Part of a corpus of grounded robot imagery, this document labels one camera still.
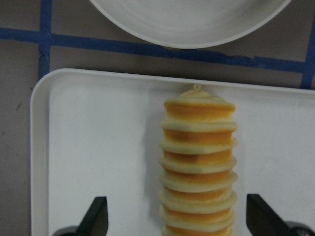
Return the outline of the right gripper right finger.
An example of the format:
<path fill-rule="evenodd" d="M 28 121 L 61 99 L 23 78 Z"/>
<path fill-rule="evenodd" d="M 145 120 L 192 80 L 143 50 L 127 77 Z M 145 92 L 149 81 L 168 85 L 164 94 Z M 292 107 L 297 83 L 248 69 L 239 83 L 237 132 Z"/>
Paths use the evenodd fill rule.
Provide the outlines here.
<path fill-rule="evenodd" d="M 246 226 L 252 236 L 313 236 L 305 224 L 285 222 L 258 194 L 246 199 Z"/>

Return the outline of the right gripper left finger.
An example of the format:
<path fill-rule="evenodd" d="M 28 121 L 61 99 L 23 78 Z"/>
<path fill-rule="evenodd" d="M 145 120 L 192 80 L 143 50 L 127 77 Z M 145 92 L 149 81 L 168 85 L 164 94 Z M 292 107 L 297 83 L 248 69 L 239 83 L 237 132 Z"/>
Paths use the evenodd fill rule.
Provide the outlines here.
<path fill-rule="evenodd" d="M 54 236 L 106 236 L 109 229 L 107 198 L 95 197 L 80 224 L 56 231 Z"/>

